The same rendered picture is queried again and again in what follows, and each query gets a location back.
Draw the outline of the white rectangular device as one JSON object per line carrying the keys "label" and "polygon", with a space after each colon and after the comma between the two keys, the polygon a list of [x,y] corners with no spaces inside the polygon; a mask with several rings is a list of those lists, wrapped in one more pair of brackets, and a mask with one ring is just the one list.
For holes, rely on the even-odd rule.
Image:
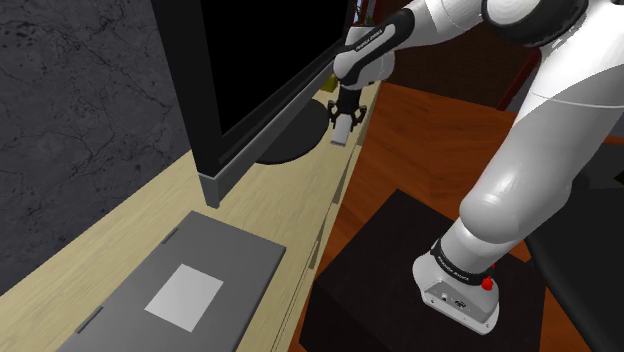
{"label": "white rectangular device", "polygon": [[340,114],[335,121],[330,142],[333,145],[345,146],[351,133],[352,118],[350,115]]}

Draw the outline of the light wooden sideboard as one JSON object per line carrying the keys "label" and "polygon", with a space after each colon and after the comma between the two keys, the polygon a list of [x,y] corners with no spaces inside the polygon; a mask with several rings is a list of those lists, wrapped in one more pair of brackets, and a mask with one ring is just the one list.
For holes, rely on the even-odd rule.
{"label": "light wooden sideboard", "polygon": [[0,296],[0,352],[56,352],[191,211],[285,246],[237,352],[286,352],[368,126],[344,147],[325,134],[297,160],[253,165],[217,209],[183,155]]}

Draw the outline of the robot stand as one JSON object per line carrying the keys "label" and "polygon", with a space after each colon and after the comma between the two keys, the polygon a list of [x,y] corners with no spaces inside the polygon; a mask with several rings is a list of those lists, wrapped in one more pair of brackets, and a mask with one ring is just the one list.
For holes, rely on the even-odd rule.
{"label": "robot stand", "polygon": [[299,338],[306,352],[590,352],[577,332],[542,333],[546,285],[506,255],[495,268],[501,313],[481,336],[426,306],[413,261],[451,225],[395,191],[315,280]]}

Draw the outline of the grey closed laptop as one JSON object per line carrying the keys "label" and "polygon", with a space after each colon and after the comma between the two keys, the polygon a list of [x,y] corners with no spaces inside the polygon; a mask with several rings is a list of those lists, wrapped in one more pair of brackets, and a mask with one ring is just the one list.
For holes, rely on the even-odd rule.
{"label": "grey closed laptop", "polygon": [[236,352],[285,252],[190,212],[57,352]]}

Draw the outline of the black low furniture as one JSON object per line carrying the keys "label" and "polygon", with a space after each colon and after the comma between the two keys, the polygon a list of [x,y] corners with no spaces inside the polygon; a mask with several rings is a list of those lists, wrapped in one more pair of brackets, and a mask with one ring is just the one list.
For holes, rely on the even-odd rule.
{"label": "black low furniture", "polygon": [[602,145],[525,242],[592,352],[624,352],[624,145]]}

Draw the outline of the black television with grey frame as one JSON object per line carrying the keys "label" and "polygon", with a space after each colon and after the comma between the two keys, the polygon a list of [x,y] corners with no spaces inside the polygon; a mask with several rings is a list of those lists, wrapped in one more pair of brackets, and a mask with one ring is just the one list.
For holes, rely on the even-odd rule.
{"label": "black television with grey frame", "polygon": [[314,149],[355,0],[150,0],[205,202]]}

